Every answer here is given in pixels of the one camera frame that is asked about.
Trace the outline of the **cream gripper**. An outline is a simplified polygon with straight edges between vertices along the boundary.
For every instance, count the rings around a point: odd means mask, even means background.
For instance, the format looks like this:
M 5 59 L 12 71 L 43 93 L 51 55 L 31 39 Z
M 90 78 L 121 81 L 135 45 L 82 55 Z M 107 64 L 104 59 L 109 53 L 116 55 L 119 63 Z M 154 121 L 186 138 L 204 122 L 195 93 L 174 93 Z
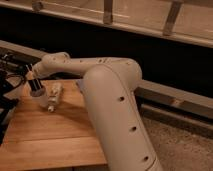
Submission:
M 27 69 L 26 78 L 28 79 L 28 83 L 31 88 L 30 95 L 32 97 L 36 97 L 37 95 L 43 95 L 46 92 L 46 89 L 42 85 L 41 81 L 39 79 L 36 79 L 36 76 L 34 75 L 34 72 L 32 71 L 32 65 L 27 64 L 26 69 Z

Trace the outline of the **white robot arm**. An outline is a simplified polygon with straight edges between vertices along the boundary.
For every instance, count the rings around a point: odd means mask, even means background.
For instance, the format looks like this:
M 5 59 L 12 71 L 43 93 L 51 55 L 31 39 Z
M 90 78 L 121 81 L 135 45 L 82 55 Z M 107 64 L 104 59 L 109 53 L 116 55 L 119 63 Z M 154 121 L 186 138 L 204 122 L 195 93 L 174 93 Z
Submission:
M 59 72 L 82 78 L 85 106 L 110 171 L 163 171 L 137 109 L 134 91 L 142 70 L 135 60 L 59 52 L 43 56 L 32 72 L 36 78 Z

